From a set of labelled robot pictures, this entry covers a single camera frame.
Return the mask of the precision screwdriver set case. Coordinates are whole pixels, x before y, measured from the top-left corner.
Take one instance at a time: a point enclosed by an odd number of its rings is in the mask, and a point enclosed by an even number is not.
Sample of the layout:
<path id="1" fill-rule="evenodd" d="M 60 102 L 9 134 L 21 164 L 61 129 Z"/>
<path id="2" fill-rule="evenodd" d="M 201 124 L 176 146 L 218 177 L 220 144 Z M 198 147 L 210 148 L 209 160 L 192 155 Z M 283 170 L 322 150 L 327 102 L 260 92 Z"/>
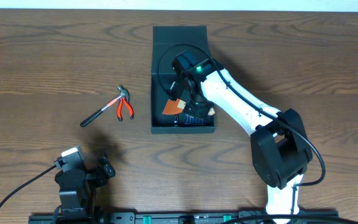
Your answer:
<path id="1" fill-rule="evenodd" d="M 185 115 L 185 125 L 188 126 L 206 126 L 206 120 L 191 116 L 189 114 Z"/>

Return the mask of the silver combination wrench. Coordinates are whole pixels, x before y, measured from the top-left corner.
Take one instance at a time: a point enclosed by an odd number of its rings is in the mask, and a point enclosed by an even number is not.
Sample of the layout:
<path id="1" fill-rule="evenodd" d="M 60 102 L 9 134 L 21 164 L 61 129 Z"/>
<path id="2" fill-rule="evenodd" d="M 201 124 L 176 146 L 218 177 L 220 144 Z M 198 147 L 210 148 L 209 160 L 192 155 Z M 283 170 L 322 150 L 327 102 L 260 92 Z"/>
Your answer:
<path id="1" fill-rule="evenodd" d="M 175 115 L 174 127 L 178 127 L 178 114 Z"/>

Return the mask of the small hammer black handle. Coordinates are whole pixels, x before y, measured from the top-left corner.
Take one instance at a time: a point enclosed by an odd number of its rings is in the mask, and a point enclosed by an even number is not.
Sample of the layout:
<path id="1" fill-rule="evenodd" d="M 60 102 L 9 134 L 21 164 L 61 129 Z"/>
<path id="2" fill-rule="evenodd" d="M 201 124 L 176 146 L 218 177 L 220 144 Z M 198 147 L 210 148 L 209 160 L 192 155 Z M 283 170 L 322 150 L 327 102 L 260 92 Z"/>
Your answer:
<path id="1" fill-rule="evenodd" d="M 125 105 L 129 111 L 129 115 L 130 115 L 130 119 L 134 119 L 134 109 L 131 106 L 131 104 L 129 103 L 130 100 L 130 95 L 129 92 L 122 86 L 119 85 L 117 87 L 117 90 L 119 91 L 119 94 L 117 95 L 117 97 L 113 98 L 109 103 L 107 103 L 106 105 L 104 105 L 103 107 L 101 107 L 99 110 L 97 110 L 96 112 L 94 112 L 92 115 L 90 115 L 89 117 L 87 117 L 85 120 L 83 120 L 80 123 L 80 126 L 82 128 L 84 128 L 85 126 L 89 125 L 90 122 L 92 122 L 93 120 L 95 120 L 99 115 L 101 115 L 105 110 L 107 110 L 108 108 L 110 108 L 113 104 L 115 103 L 119 103 L 118 107 L 117 107 L 117 111 L 116 111 L 116 116 L 118 118 L 119 121 L 122 121 L 122 107 Z"/>

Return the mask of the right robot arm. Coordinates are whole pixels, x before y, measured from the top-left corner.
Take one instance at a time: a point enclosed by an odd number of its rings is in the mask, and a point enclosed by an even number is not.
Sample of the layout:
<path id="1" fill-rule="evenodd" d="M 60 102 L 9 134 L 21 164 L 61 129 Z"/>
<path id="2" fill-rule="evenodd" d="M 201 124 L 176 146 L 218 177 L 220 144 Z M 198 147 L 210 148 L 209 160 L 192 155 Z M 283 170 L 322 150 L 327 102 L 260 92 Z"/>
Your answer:
<path id="1" fill-rule="evenodd" d="M 300 115 L 259 100 L 214 60 L 176 58 L 172 67 L 178 75 L 170 87 L 176 107 L 204 119 L 218 105 L 249 135 L 254 169 L 267 184 L 266 212 L 299 214 L 298 189 L 313 158 Z"/>

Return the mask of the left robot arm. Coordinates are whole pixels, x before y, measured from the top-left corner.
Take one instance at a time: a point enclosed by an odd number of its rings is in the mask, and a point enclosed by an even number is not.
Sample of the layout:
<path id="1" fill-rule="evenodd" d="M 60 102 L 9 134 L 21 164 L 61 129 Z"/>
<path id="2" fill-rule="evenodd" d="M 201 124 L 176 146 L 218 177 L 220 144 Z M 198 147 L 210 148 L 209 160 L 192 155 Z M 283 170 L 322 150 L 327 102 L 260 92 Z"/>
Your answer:
<path id="1" fill-rule="evenodd" d="M 107 156 L 100 157 L 92 169 L 86 168 L 79 152 L 61 157 L 55 164 L 60 169 L 55 181 L 61 205 L 53 212 L 52 223 L 109 223 L 107 213 L 96 205 L 96 189 L 116 175 Z"/>

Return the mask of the orange scraper wooden handle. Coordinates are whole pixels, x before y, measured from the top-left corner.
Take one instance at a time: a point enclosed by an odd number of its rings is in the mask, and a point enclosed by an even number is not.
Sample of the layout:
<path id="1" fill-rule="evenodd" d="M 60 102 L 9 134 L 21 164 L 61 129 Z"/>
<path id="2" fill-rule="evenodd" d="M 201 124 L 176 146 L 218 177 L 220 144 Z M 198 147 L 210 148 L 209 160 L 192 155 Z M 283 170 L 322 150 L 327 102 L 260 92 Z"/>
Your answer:
<path id="1" fill-rule="evenodd" d="M 183 101 L 177 98 L 176 100 L 168 100 L 162 111 L 162 114 L 164 115 L 175 115 L 180 113 L 205 119 L 208 116 L 214 115 L 215 110 L 210 102 L 196 103 L 193 101 Z"/>

